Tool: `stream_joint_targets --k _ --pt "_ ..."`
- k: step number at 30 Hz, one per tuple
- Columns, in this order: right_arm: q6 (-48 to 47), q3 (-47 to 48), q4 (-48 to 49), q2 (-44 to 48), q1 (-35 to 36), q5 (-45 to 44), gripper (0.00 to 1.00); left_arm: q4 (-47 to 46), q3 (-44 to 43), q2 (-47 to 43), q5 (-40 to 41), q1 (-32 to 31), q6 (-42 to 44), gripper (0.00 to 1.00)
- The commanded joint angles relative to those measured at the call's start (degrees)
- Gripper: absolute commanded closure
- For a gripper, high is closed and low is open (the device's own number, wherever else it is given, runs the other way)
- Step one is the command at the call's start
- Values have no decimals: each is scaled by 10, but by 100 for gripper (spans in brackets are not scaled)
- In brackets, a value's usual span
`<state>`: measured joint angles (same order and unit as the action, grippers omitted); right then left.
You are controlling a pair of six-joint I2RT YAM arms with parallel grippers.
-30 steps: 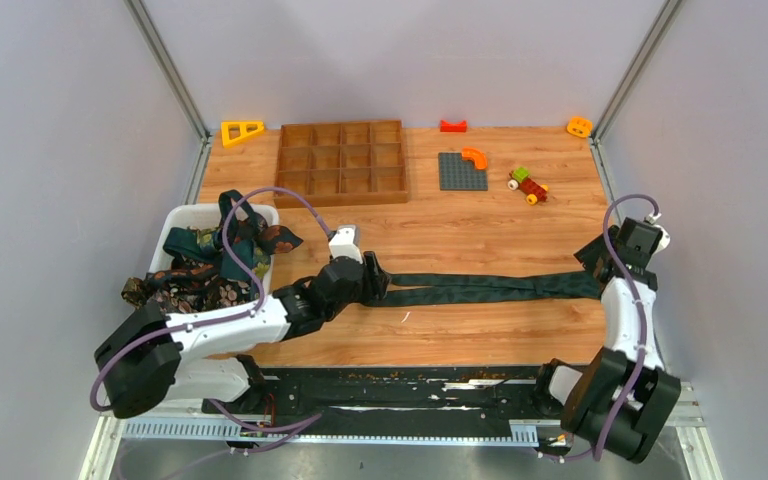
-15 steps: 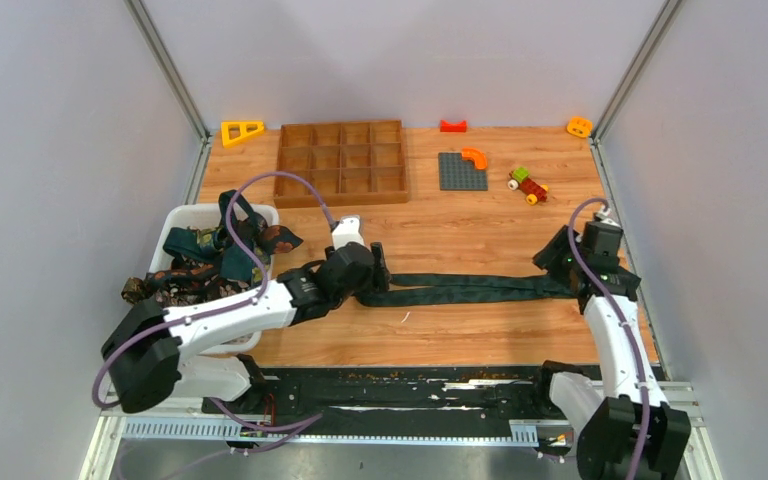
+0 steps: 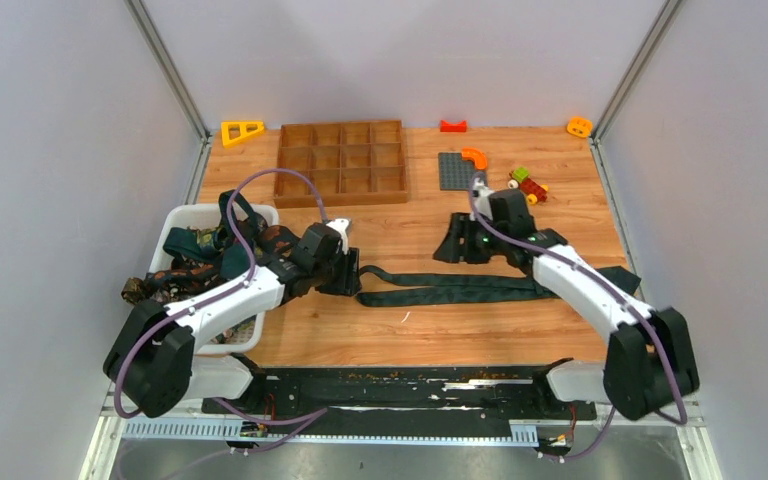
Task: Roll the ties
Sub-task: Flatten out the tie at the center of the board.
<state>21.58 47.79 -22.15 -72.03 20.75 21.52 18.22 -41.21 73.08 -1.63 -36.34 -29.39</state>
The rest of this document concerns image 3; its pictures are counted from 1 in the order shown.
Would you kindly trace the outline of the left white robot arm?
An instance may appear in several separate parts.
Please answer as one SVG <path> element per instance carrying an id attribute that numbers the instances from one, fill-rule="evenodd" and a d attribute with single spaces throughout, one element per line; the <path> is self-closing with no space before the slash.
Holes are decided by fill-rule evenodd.
<path id="1" fill-rule="evenodd" d="M 266 386 L 240 360 L 199 350 L 235 324 L 277 309 L 312 289 L 347 276 L 356 249 L 351 222 L 337 218 L 307 228 L 288 257 L 262 266 L 193 298 L 134 306 L 102 370 L 113 382 L 113 404 L 123 418 L 160 417 L 182 400 L 227 399 L 243 413 L 258 411 Z"/>

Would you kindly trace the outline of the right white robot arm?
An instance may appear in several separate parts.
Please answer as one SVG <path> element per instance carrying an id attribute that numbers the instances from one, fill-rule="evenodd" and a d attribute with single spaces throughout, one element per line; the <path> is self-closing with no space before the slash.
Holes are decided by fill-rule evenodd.
<path id="1" fill-rule="evenodd" d="M 700 377 L 684 316 L 635 298 L 590 266 L 555 230 L 538 229 L 521 191 L 493 190 L 476 179 L 468 200 L 469 212 L 452 214 L 435 259 L 483 264 L 504 258 L 565 301 L 607 346 L 602 363 L 568 360 L 550 368 L 530 392 L 535 411 L 552 418 L 571 402 L 592 402 L 639 420 L 674 404 L 674 422 L 686 422 L 682 400 L 699 389 Z"/>

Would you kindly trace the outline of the dark green leaf tie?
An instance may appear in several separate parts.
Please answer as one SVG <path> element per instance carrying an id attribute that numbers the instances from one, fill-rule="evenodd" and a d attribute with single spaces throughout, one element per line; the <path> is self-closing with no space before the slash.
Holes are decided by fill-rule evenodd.
<path id="1" fill-rule="evenodd" d="M 397 287 L 378 292 L 357 289 L 353 297 L 366 307 L 486 304 L 552 299 L 556 296 L 530 275 L 394 274 L 373 265 L 362 267 L 359 273 L 372 274 Z"/>

